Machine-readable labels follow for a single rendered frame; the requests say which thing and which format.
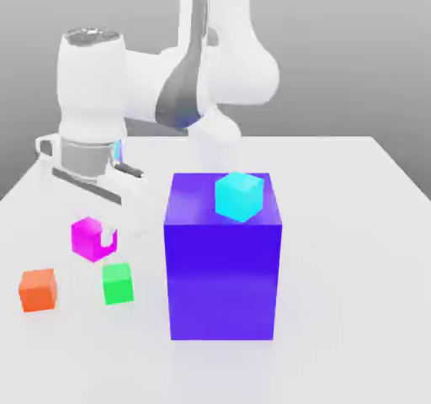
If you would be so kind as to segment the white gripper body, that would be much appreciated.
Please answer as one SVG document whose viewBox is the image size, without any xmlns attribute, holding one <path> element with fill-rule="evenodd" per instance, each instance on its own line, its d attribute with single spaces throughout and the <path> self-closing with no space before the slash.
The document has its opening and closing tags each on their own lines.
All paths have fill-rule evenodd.
<svg viewBox="0 0 431 404">
<path fill-rule="evenodd" d="M 50 184 L 53 194 L 79 218 L 90 216 L 127 236 L 145 227 L 149 184 L 142 173 L 107 166 L 105 174 L 90 180 L 54 167 Z"/>
</svg>

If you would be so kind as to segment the small magenta cube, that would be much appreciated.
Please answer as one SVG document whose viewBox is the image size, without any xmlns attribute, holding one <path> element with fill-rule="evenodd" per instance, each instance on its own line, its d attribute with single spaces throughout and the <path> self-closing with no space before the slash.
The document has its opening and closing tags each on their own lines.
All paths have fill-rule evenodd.
<svg viewBox="0 0 431 404">
<path fill-rule="evenodd" d="M 111 242 L 103 245 L 101 223 L 87 216 L 71 224 L 71 244 L 74 253 L 96 263 L 117 250 L 118 232 L 114 231 Z"/>
</svg>

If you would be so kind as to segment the small green cube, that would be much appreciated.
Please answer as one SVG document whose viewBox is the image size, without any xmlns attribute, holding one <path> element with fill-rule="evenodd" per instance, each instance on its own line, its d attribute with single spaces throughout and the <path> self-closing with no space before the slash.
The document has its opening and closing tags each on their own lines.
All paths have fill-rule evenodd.
<svg viewBox="0 0 431 404">
<path fill-rule="evenodd" d="M 131 268 L 128 263 L 106 263 L 102 267 L 102 280 L 106 305 L 135 300 Z"/>
</svg>

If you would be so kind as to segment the small orange cube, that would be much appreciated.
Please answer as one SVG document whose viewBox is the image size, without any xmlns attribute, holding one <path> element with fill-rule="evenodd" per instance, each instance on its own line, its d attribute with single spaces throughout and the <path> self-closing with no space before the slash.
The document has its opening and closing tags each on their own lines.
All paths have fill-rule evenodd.
<svg viewBox="0 0 431 404">
<path fill-rule="evenodd" d="M 19 283 L 19 297 L 24 312 L 54 309 L 57 300 L 54 269 L 24 271 Z"/>
</svg>

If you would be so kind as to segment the small cyan cube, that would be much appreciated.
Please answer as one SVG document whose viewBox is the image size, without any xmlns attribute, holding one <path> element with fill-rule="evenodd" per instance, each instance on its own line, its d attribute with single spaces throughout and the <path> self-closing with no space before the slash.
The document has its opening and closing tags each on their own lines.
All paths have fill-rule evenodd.
<svg viewBox="0 0 431 404">
<path fill-rule="evenodd" d="M 248 173 L 228 173 L 215 182 L 215 212 L 241 223 L 263 208 L 264 180 Z"/>
</svg>

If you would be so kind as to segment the large purple box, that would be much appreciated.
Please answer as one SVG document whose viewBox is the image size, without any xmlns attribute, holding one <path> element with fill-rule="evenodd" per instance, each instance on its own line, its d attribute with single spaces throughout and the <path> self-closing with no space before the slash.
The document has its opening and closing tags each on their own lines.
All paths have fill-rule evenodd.
<svg viewBox="0 0 431 404">
<path fill-rule="evenodd" d="M 249 221 L 215 211 L 219 173 L 175 173 L 164 220 L 173 340 L 270 340 L 282 220 L 271 177 Z"/>
</svg>

